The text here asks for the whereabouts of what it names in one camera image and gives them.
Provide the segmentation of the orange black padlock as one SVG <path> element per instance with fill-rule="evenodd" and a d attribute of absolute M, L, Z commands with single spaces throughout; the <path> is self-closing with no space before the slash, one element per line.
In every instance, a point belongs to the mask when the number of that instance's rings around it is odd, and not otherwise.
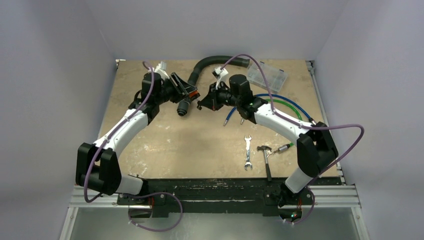
<path fill-rule="evenodd" d="M 191 101 L 194 101 L 200 97 L 200 93 L 198 90 L 194 90 L 188 94 L 188 97 Z"/>

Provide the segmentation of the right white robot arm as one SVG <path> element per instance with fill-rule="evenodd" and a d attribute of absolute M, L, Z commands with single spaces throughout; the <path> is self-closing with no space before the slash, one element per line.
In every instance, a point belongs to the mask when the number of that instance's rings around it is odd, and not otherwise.
<path fill-rule="evenodd" d="M 236 74 L 229 84 L 213 83 L 197 108 L 217 111 L 223 106 L 235 107 L 240 116 L 254 124 L 273 130 L 296 146 L 297 168 L 285 180 L 280 196 L 288 204 L 300 198 L 304 189 L 339 155 L 327 126 L 301 121 L 274 108 L 272 104 L 253 94 L 246 76 Z"/>

